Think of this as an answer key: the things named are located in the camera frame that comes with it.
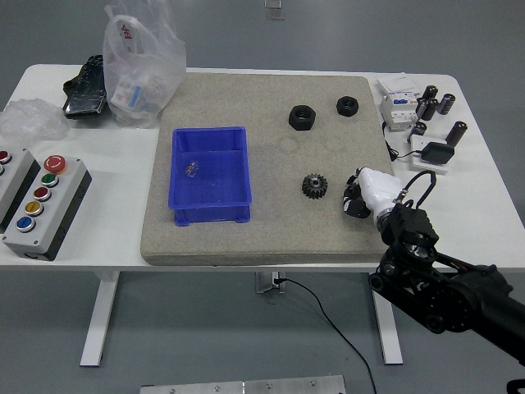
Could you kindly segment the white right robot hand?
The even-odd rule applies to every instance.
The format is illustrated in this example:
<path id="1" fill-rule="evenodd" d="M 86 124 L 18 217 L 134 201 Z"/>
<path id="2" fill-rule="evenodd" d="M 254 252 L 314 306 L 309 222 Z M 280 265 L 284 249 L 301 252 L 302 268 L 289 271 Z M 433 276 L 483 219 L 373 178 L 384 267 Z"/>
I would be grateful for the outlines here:
<path id="1" fill-rule="evenodd" d="M 377 222 L 394 208 L 401 189 L 401 181 L 396 176 L 368 167 L 360 168 L 347 180 L 343 211 L 354 218 L 372 215 Z"/>

